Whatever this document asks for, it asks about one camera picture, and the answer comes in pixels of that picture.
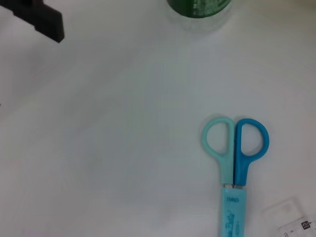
blue scissor handle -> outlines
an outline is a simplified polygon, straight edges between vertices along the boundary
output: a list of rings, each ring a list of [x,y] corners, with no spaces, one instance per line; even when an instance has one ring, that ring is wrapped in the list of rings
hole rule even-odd
[[[209,129],[218,123],[226,123],[228,125],[228,150],[224,154],[213,150],[207,142]],[[234,181],[234,137],[235,123],[226,117],[209,121],[202,131],[202,145],[209,155],[217,159],[220,166],[222,184],[233,184]]]
[[[247,156],[241,151],[241,129],[245,124],[255,126],[261,133],[263,145],[261,150],[254,155]],[[261,158],[269,147],[269,134],[266,128],[258,121],[251,118],[241,119],[236,125],[235,131],[235,170],[234,170],[234,184],[245,186],[247,181],[248,167],[250,163]]]

scissors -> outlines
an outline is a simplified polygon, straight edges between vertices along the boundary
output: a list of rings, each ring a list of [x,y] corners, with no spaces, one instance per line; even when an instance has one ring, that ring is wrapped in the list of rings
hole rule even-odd
[[[228,149],[221,154],[212,149],[207,142],[210,128],[218,123],[228,125]],[[241,131],[245,124],[256,127],[262,136],[261,150],[251,156],[241,151]],[[243,237],[246,207],[246,191],[234,188],[246,185],[249,165],[261,158],[269,147],[269,134],[266,128],[258,121],[244,118],[237,122],[226,117],[209,121],[202,131],[202,145],[206,152],[214,157],[220,166],[222,188],[222,227],[221,237]]]

light blue scissor handle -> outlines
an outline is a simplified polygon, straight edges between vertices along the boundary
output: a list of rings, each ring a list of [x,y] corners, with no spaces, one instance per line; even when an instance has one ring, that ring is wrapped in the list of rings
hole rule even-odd
[[[247,156],[241,151],[241,129],[245,124],[255,126],[261,133],[263,145],[261,150],[254,155]],[[235,170],[234,184],[245,186],[247,181],[248,167],[250,163],[261,158],[269,148],[269,134],[266,128],[258,121],[251,118],[241,119],[236,125],[235,131]]]
[[[220,154],[213,150],[207,142],[207,133],[209,129],[218,123],[226,123],[228,125],[228,150],[224,154]],[[216,118],[209,121],[202,131],[202,145],[206,152],[218,161],[222,184],[233,184],[234,182],[234,137],[235,123],[230,118],[226,117]]]

black plastic part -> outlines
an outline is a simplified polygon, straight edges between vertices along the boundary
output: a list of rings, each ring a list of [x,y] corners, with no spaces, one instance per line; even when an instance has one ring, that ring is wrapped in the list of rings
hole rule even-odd
[[[0,0],[0,5],[56,42],[65,37],[62,14],[45,5],[43,0]]]

white desk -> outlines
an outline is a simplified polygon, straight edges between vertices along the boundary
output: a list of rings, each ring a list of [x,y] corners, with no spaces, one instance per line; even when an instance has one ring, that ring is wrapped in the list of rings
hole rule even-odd
[[[286,198],[316,212],[315,0],[239,2],[207,36],[153,1],[47,1],[61,44],[0,9],[1,236],[216,237],[219,168],[199,140],[215,115],[270,134],[246,237],[266,237],[262,210]]]

